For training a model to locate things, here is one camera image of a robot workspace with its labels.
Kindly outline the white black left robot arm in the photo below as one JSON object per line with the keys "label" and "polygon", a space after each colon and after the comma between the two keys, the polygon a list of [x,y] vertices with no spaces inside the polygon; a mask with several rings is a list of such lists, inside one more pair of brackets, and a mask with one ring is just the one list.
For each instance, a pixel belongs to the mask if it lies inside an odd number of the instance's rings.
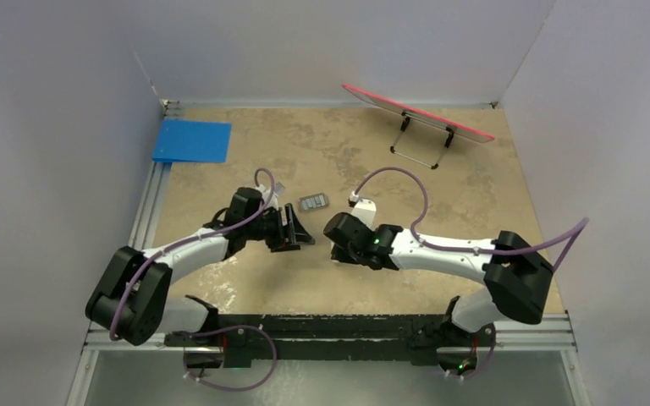
{"label": "white black left robot arm", "polygon": [[315,239],[291,204],[279,206],[270,189],[240,187],[228,207],[191,236],[148,250],[130,246],[113,254],[85,306],[85,316],[114,341],[138,346],[156,333],[181,333],[196,345],[218,337],[217,310],[195,296],[168,295],[172,284],[234,257],[251,241],[272,252],[299,250]]}

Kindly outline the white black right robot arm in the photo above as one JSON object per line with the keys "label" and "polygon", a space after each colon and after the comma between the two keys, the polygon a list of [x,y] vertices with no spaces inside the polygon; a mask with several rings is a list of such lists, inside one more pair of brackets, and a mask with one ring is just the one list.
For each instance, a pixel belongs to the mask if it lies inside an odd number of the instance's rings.
{"label": "white black right robot arm", "polygon": [[517,233],[496,239],[449,239],[452,250],[436,250],[437,237],[416,237],[409,229],[381,224],[370,229],[346,212],[331,218],[324,235],[344,263],[373,270],[423,270],[463,277],[482,288],[454,301],[441,322],[443,337],[461,344],[474,332],[501,320],[537,325],[542,321],[553,266]]}

